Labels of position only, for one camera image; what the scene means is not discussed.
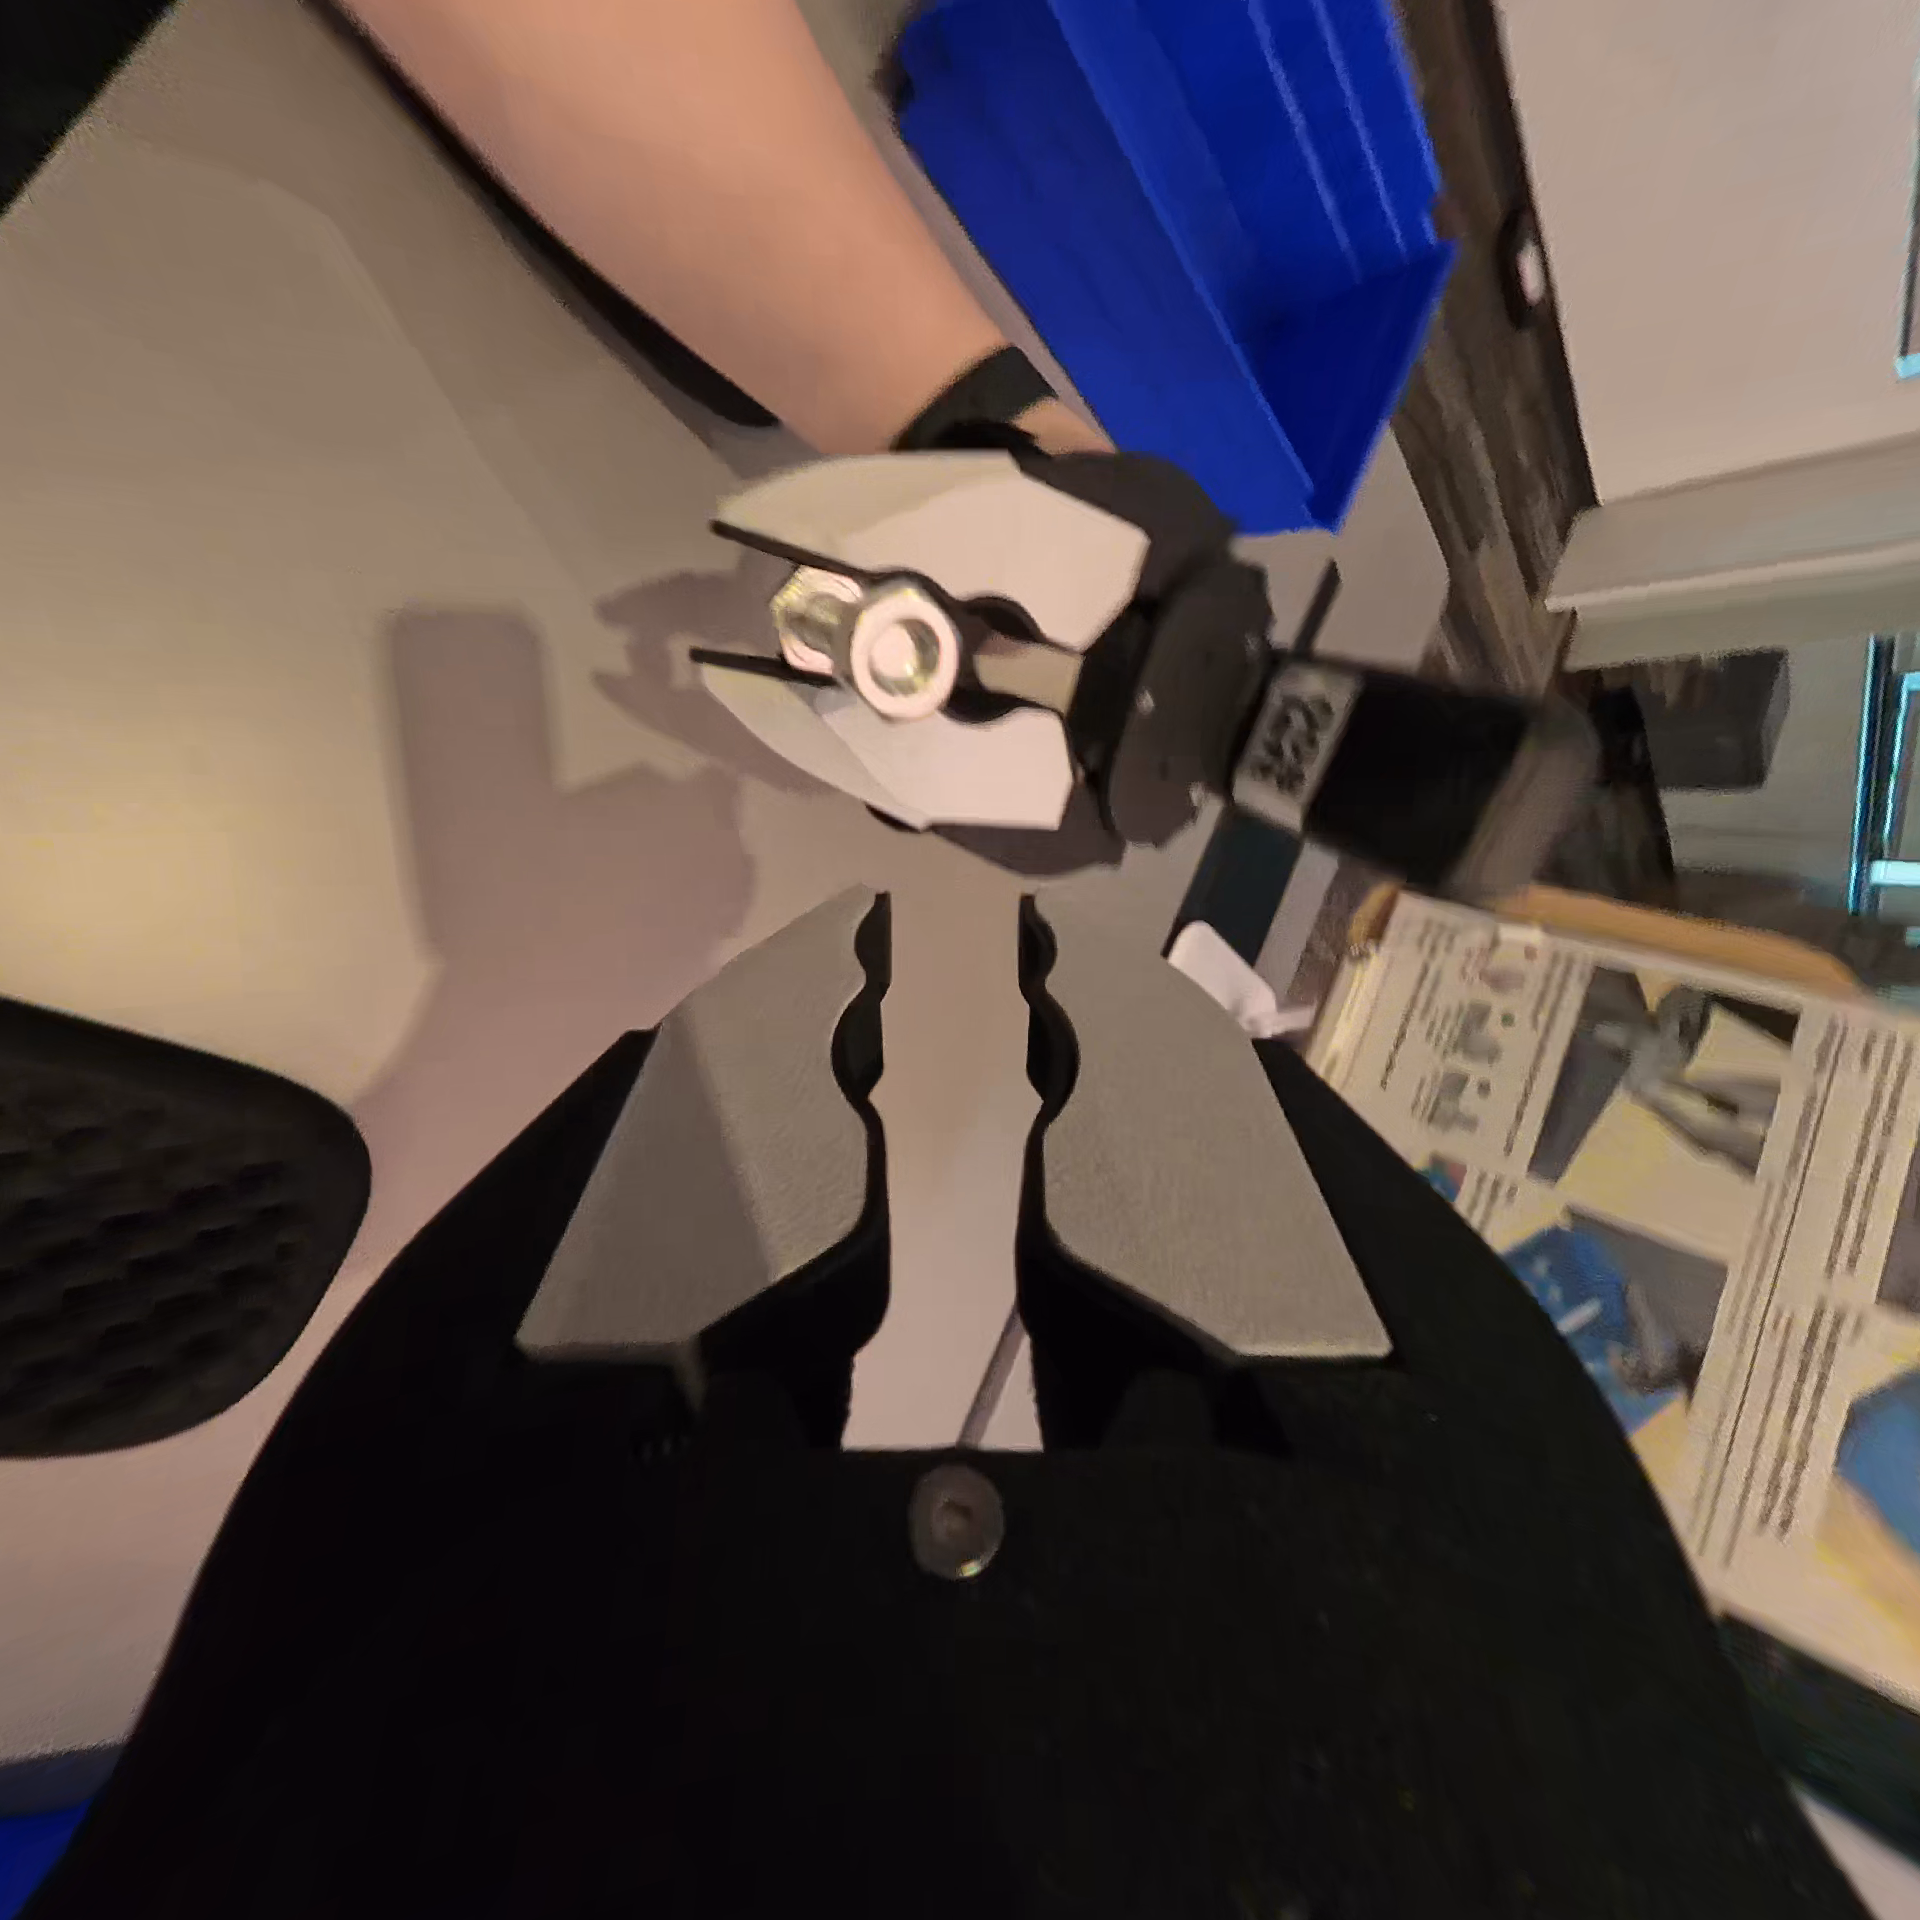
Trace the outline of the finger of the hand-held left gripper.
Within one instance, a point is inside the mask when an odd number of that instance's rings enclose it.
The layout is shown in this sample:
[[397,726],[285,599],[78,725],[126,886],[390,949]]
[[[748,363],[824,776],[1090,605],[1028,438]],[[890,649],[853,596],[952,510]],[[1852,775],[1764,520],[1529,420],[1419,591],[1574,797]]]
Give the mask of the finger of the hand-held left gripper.
[[1065,817],[1074,766],[1054,710],[1017,705],[985,723],[937,710],[899,723],[834,681],[793,675],[785,661],[706,647],[691,649],[688,661],[764,750],[905,828],[1052,832]]
[[907,579],[1002,631],[1083,653],[1136,600],[1148,532],[1006,451],[881,452],[764,475],[710,528],[862,582]]

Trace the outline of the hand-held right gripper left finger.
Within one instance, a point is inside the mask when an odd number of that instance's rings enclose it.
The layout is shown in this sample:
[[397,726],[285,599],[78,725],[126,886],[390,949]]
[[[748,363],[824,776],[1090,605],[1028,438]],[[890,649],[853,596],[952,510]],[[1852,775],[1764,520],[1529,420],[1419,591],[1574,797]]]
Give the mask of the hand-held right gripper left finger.
[[765,1376],[844,1440],[891,1293],[881,1008],[886,893],[841,893],[741,951],[653,1031],[520,1320],[547,1363],[640,1363],[691,1406]]

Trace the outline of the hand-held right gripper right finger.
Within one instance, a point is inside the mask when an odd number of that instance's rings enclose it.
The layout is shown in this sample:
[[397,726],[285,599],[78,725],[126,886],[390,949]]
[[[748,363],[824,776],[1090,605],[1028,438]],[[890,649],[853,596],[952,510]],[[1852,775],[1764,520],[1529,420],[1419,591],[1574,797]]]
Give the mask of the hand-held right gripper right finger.
[[1042,1440],[1093,1446],[1141,1376],[1374,1364],[1394,1342],[1232,999],[1020,902],[1014,1301]]

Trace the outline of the silver hex nut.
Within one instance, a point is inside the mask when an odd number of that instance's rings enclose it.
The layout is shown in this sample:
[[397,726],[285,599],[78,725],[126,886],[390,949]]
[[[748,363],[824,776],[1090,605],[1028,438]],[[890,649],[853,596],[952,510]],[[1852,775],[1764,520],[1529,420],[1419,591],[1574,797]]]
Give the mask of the silver hex nut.
[[910,580],[876,582],[856,603],[845,679],[883,720],[917,725],[941,713],[958,688],[965,640],[954,615]]

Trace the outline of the blue plastic bin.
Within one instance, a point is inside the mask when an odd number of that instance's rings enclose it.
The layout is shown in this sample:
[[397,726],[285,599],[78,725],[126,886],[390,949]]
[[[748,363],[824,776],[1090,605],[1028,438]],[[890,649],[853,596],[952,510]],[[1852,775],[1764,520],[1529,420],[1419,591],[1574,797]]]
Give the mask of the blue plastic bin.
[[940,3],[900,141],[1109,438],[1338,532],[1456,260],[1386,3]]
[[92,1793],[59,1806],[43,1796],[5,1798],[3,1806],[3,1918],[21,1915],[36,1888],[65,1856],[92,1806]]

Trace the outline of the person's left forearm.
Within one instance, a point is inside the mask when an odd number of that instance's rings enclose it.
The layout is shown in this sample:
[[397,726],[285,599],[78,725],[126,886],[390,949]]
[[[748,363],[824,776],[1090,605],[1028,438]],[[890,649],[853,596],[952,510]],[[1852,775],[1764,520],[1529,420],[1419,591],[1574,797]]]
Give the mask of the person's left forearm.
[[808,446],[884,451],[1008,349],[798,4],[342,11],[564,251]]

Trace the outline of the black wristband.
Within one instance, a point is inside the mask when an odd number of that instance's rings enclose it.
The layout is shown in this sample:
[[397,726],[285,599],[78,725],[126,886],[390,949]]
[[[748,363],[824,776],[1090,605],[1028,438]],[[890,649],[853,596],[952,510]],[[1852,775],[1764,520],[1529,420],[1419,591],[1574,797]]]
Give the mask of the black wristband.
[[1008,451],[1038,444],[1022,424],[1056,403],[1042,371],[1017,345],[1002,345],[954,374],[893,437],[891,452]]

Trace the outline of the printed instruction sheet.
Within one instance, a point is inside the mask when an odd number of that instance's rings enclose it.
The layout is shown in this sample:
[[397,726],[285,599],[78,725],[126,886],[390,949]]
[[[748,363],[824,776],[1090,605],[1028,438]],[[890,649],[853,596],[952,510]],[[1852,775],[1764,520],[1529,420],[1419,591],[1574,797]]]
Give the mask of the printed instruction sheet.
[[1915,1704],[1912,999],[1386,892],[1308,1046],[1513,1268],[1717,1604]]

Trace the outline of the black foam pad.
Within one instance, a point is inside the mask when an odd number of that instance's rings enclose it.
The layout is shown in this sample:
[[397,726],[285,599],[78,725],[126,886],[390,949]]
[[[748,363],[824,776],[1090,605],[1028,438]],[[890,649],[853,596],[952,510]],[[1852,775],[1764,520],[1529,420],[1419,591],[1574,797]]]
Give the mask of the black foam pad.
[[142,1449],[294,1345],[368,1213],[352,1117],[300,1083],[3,1003],[3,1457]]

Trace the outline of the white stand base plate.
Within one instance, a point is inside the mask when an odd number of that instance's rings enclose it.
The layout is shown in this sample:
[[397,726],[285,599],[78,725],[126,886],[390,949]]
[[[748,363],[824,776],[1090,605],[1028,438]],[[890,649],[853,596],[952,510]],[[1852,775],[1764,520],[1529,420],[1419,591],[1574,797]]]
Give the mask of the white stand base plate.
[[1272,983],[1205,920],[1185,923],[1168,965],[1205,991],[1251,1039],[1302,1041],[1314,1027],[1310,1000],[1283,1000]]

